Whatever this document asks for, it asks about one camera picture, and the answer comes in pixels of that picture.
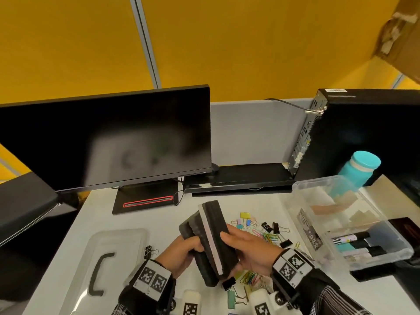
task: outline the cardboard box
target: cardboard box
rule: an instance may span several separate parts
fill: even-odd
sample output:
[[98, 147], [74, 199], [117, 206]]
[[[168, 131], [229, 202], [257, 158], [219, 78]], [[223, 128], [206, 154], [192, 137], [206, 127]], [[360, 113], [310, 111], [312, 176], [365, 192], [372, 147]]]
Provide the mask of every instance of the cardboard box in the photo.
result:
[[420, 0], [400, 0], [378, 40], [376, 55], [420, 84]]

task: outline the black handle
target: black handle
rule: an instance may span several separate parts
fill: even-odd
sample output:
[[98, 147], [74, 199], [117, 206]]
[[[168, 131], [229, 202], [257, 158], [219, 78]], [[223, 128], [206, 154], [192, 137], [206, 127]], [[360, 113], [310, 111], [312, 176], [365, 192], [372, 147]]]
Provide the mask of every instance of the black handle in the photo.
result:
[[95, 285], [96, 277], [98, 276], [99, 268], [101, 267], [102, 261], [107, 257], [113, 257], [114, 255], [115, 252], [106, 253], [99, 258], [98, 262], [96, 262], [95, 268], [93, 269], [92, 277], [90, 278], [89, 287], [87, 288], [87, 293], [90, 296], [102, 296], [104, 294], [104, 291], [102, 290], [95, 291], [93, 289], [93, 286]]

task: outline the desktop computer tower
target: desktop computer tower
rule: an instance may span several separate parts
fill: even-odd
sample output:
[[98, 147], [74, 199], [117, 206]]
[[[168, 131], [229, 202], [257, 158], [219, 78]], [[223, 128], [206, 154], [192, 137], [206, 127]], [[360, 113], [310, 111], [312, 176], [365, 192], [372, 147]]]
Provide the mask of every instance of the desktop computer tower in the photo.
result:
[[320, 89], [288, 169], [295, 181], [336, 175], [357, 150], [382, 161], [367, 185], [385, 174], [420, 205], [420, 91]]

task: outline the desk surface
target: desk surface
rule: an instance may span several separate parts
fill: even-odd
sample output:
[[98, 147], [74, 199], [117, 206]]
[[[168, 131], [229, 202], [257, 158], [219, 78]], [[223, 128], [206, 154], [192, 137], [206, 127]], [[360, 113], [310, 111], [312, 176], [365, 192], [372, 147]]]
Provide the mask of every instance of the desk surface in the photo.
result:
[[[196, 198], [185, 194], [178, 206], [113, 216], [111, 212], [116, 192], [114, 189], [91, 192], [34, 292], [24, 315], [57, 315], [60, 312], [86, 243], [93, 234], [106, 230], [145, 228], [149, 232], [148, 243], [162, 252], [179, 235], [179, 224], [197, 211], [198, 204], [205, 201], [218, 200], [226, 221], [236, 219], [240, 212], [250, 212], [259, 222], [274, 221], [283, 227], [289, 227], [291, 241], [301, 241], [282, 204], [282, 199], [290, 196], [289, 194]], [[349, 274], [331, 276], [346, 294], [373, 314], [394, 315], [402, 311], [404, 314], [420, 314], [392, 276], [364, 283], [358, 283]], [[227, 294], [222, 288], [206, 287], [194, 262], [178, 279], [175, 296], [181, 297], [185, 289], [195, 289], [201, 293], [203, 315], [227, 314]], [[237, 305], [235, 313], [250, 314], [249, 306]]]

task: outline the computer monitor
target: computer monitor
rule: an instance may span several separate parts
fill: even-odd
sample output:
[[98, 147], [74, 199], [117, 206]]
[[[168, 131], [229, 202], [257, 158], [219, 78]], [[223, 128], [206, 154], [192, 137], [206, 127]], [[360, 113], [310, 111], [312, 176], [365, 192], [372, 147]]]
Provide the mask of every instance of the computer monitor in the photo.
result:
[[0, 105], [0, 144], [55, 191], [210, 172], [210, 89]]

